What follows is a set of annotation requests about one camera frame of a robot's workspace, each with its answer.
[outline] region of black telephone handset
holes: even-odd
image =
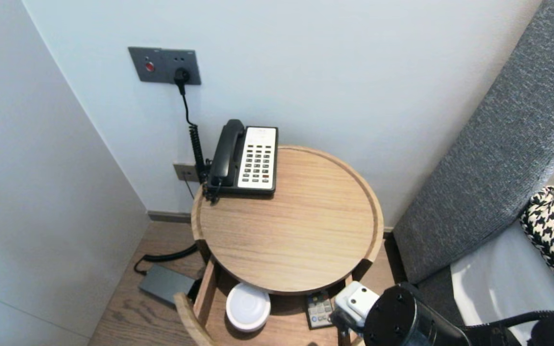
[[[245,126],[228,120],[215,149],[206,187],[222,193],[272,195],[277,174],[277,127]]]

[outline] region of baseboard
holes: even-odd
[[[148,210],[147,215],[151,221],[191,223],[191,214],[188,212]]]

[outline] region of round wooden side table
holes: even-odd
[[[191,228],[238,280],[273,294],[301,294],[342,280],[362,261],[372,263],[383,217],[376,195],[348,164],[281,145],[274,196],[223,195],[211,205],[199,190]]]

